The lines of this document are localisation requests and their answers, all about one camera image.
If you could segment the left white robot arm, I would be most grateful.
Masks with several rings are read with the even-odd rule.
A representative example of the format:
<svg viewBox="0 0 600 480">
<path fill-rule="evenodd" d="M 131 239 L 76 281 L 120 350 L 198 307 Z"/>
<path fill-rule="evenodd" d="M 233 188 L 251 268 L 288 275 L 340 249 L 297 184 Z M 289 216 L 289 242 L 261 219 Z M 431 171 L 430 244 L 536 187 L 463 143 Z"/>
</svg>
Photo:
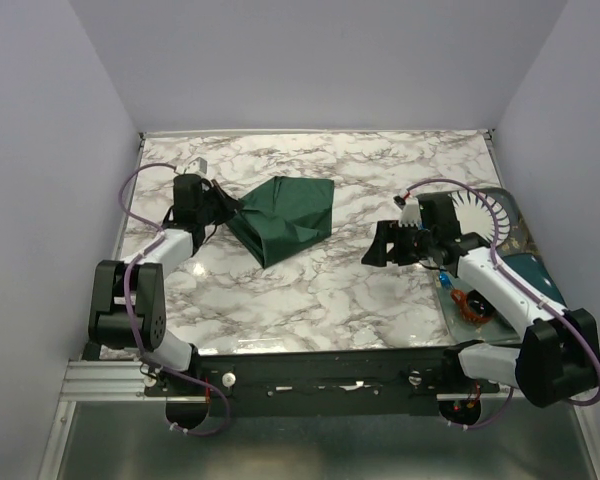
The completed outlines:
<svg viewBox="0 0 600 480">
<path fill-rule="evenodd" d="M 165 279 L 207 241 L 206 229 L 234 218 L 242 203 L 215 180 L 199 174 L 173 179 L 173 204 L 159 223 L 126 210 L 128 217 L 155 231 L 150 242 L 119 260 L 95 269 L 88 335 L 114 350 L 134 349 L 145 363 L 167 371 L 167 382 L 181 395 L 194 393 L 202 380 L 197 349 L 167 327 Z"/>
</svg>

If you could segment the dark green cloth napkin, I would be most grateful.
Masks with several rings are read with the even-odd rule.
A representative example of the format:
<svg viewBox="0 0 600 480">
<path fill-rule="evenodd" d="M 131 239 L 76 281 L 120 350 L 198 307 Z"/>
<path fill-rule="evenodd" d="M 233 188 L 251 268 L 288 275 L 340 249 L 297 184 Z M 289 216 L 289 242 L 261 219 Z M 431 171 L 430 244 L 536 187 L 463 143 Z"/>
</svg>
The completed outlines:
<svg viewBox="0 0 600 480">
<path fill-rule="evenodd" d="M 330 179 L 275 176 L 241 198 L 228 228 L 267 269 L 331 236 L 334 192 Z"/>
</svg>

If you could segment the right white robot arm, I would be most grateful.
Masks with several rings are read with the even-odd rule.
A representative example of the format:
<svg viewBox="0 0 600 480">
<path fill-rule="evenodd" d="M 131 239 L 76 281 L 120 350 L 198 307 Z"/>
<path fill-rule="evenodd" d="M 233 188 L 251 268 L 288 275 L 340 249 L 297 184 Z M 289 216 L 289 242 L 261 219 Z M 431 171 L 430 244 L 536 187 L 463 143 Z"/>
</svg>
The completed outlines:
<svg viewBox="0 0 600 480">
<path fill-rule="evenodd" d="M 362 264 L 384 268 L 431 260 L 460 289 L 450 295 L 465 322 L 503 319 L 514 344 L 469 339 L 446 348 L 440 379 L 460 392 L 474 381 L 519 390 L 537 407 L 600 400 L 597 324 L 585 309 L 570 310 L 516 272 L 498 249 L 511 233 L 506 207 L 474 190 L 395 199 L 401 216 L 377 222 Z"/>
</svg>

